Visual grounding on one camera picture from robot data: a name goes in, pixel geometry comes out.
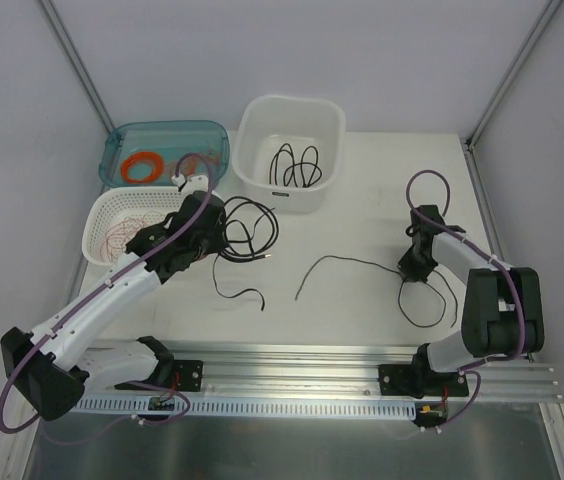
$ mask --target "white table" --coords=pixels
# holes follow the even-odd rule
[[[308,268],[322,255],[352,256],[395,267],[410,245],[404,230],[409,209],[404,191],[417,171],[443,173],[452,188],[447,223],[464,227],[487,247],[477,201],[460,141],[455,135],[347,133],[341,176],[323,206],[307,215],[278,213],[280,238],[266,260],[237,265],[218,261],[220,289],[234,293],[255,287],[266,297],[245,295],[227,300],[215,293],[212,259],[175,275],[113,323],[102,339],[134,339],[153,335],[164,341],[333,346],[415,346],[451,333],[453,300],[439,278],[431,284],[447,299],[440,325],[418,329],[402,317],[397,305],[400,279],[381,269],[327,259],[309,278],[300,299],[295,292]],[[219,192],[228,198],[242,193],[232,171]],[[413,188],[416,205],[443,205],[439,179],[421,177]],[[464,287],[444,268],[460,301]],[[89,265],[82,287],[104,273]],[[407,285],[403,305],[414,321],[434,322],[440,299],[424,285]]]

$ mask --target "transparent blue bin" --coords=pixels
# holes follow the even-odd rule
[[[150,183],[126,182],[120,167],[137,152],[155,152],[164,160],[162,174]],[[141,187],[172,185],[171,174],[175,162],[187,153],[209,157],[213,165],[214,188],[229,165],[229,137],[224,127],[206,120],[127,123],[116,128],[106,139],[98,172],[109,187]],[[183,173],[206,173],[201,162],[185,161]],[[141,179],[151,173],[151,167],[137,164],[129,169],[128,177]]]

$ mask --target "black cable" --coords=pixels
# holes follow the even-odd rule
[[[310,151],[315,152],[314,162],[305,160],[307,153]],[[270,185],[278,185],[278,166],[280,163],[280,155],[283,153],[286,153],[289,157],[291,157],[291,165],[289,165],[282,173],[282,185],[288,187],[291,185],[291,182],[293,182],[293,186],[295,186],[296,188],[309,188],[317,184],[322,179],[323,172],[322,169],[318,166],[320,154],[318,152],[318,149],[314,145],[310,145],[305,148],[304,152],[302,152],[300,162],[296,163],[295,154],[293,153],[293,147],[289,143],[284,143],[273,156],[271,164],[269,165]],[[309,177],[308,181],[304,172],[305,166],[313,167],[313,169],[311,170],[311,176]],[[300,176],[302,177],[301,185],[298,184],[297,176],[295,173],[295,170],[298,167],[300,168]]]
[[[402,274],[398,271],[398,270],[393,270],[389,267],[385,267],[384,265],[381,265],[379,263],[375,263],[375,262],[369,262],[366,260],[360,260],[358,258],[353,258],[353,257],[341,257],[338,255],[324,255],[322,257],[320,257],[313,265],[311,265],[311,268],[309,268],[309,270],[304,274],[304,278],[302,278],[302,283],[300,283],[300,287],[298,288],[298,291],[295,293],[295,300],[297,301],[298,298],[300,297],[300,293],[302,292],[302,289],[304,288],[304,285],[307,281],[307,279],[309,278],[309,275],[311,275],[311,273],[313,272],[313,270],[315,269],[315,267],[318,266],[318,264],[320,262],[322,262],[322,260],[325,260],[327,258],[334,258],[336,260],[348,260],[351,262],[357,262],[357,263],[362,263],[364,265],[371,265],[374,267],[378,267],[381,268],[382,270],[385,270],[389,273],[393,273],[395,275],[400,276],[400,278],[402,278]],[[453,320],[453,324],[451,325],[451,328],[453,328],[455,326],[455,324],[457,323],[457,314],[458,314],[458,299],[455,296],[455,293],[453,292],[453,290],[451,290],[451,286],[449,285],[448,281],[446,280],[446,278],[444,277],[444,275],[442,275],[440,272],[437,272],[434,270],[434,272],[439,275],[440,277],[442,277],[442,279],[444,280],[444,283],[446,284],[447,288],[449,289],[449,291],[451,292],[451,295],[453,296],[453,299],[455,301],[455,319]],[[420,325],[415,323],[411,317],[409,317],[409,315],[404,311],[404,309],[402,308],[402,290],[403,290],[403,286],[404,286],[405,280],[402,279],[402,283],[400,284],[400,290],[398,292],[398,307],[400,308],[400,312],[402,313],[402,315],[404,316],[404,318],[406,318],[406,320],[413,326],[417,327],[417,328],[433,328],[437,325],[440,324],[440,322],[442,321],[442,319],[444,318],[444,315],[446,313],[446,299],[444,298],[444,296],[433,286],[429,285],[428,283],[424,283],[427,287],[429,287],[431,290],[433,290],[441,299],[443,302],[443,310],[442,310],[442,315],[440,315],[440,318],[438,318],[438,320],[435,323],[432,323],[430,325]]]
[[[237,206],[233,207],[233,209],[228,211],[226,216],[226,226],[224,232],[222,233],[226,246],[222,250],[220,250],[217,257],[215,257],[215,260],[213,260],[213,267],[211,268],[213,285],[215,286],[215,291],[218,293],[218,295],[228,299],[237,298],[249,292],[257,293],[260,296],[260,299],[262,300],[262,305],[260,307],[260,310],[263,311],[264,307],[266,306],[266,301],[264,300],[264,295],[262,295],[262,292],[260,292],[257,288],[245,288],[244,290],[234,295],[224,294],[220,292],[218,288],[218,282],[215,276],[215,265],[217,264],[218,258],[222,257],[223,259],[232,263],[249,263],[249,262],[254,262],[256,260],[261,260],[268,256],[266,252],[270,250],[273,247],[273,245],[275,245],[275,242],[277,242],[278,236],[280,234],[280,226],[278,224],[278,219],[275,217],[275,214],[273,213],[273,209],[259,202],[256,202],[255,200],[251,200],[250,198],[243,197],[240,195],[231,197],[226,202],[224,202],[224,208],[227,209],[227,206],[235,201],[240,201],[240,203]],[[238,212],[243,207],[254,207],[261,212],[261,215],[253,224],[252,232],[249,232],[249,229],[246,227],[246,225],[242,220],[233,218],[236,212]],[[263,219],[268,220],[269,225],[271,226],[271,233],[268,239],[266,240],[266,242],[264,242],[264,244],[261,247],[256,248],[253,244],[253,241],[255,240],[255,233],[257,227],[260,224],[260,221]],[[228,233],[227,233],[228,229],[231,225],[234,224],[238,225],[241,228],[242,232],[244,232],[245,238],[243,239],[228,238]],[[246,245],[246,247],[248,248],[248,253],[239,252],[236,249],[236,246],[238,245]]]

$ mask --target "white basket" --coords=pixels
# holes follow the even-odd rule
[[[158,223],[168,213],[180,210],[183,200],[175,187],[109,190],[91,207],[82,235],[82,253],[95,265],[113,265],[137,230]]]
[[[279,95],[256,98],[242,117],[231,165],[249,198],[277,211],[311,212],[320,206],[340,171],[345,131],[344,112],[328,100]],[[323,175],[316,185],[297,188],[269,184],[273,156],[286,142],[298,161],[309,145],[318,149]]]

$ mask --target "gray floor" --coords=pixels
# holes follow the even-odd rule
[[[70,414],[46,428],[76,440],[114,418]],[[371,420],[125,421],[81,446],[57,447],[38,435],[25,479],[559,478],[535,405],[474,405],[441,435],[412,432],[406,422]]]

